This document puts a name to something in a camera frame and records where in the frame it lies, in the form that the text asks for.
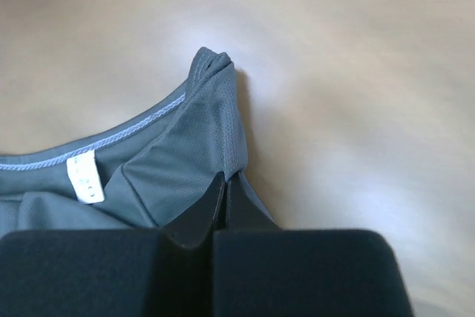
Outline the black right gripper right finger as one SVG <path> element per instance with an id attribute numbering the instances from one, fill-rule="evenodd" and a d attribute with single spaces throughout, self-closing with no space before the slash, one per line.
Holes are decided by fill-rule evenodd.
<path id="1" fill-rule="evenodd" d="M 215 316 L 411 316 L 392 247 L 365 229 L 285 230 L 229 181 L 213 234 Z"/>

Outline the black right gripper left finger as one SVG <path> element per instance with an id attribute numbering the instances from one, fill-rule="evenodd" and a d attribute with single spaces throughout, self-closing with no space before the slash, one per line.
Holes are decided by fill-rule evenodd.
<path id="1" fill-rule="evenodd" d="M 226 182 L 163 228 L 30 230 L 1 240 L 3 316 L 209 316 Z"/>

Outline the dark grey t shirt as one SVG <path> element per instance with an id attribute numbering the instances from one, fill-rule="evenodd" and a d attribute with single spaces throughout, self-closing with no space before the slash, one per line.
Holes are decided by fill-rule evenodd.
<path id="1" fill-rule="evenodd" d="M 248 162 L 236 72 L 201 48 L 184 83 L 115 128 L 1 158 L 1 233 L 165 226 Z"/>

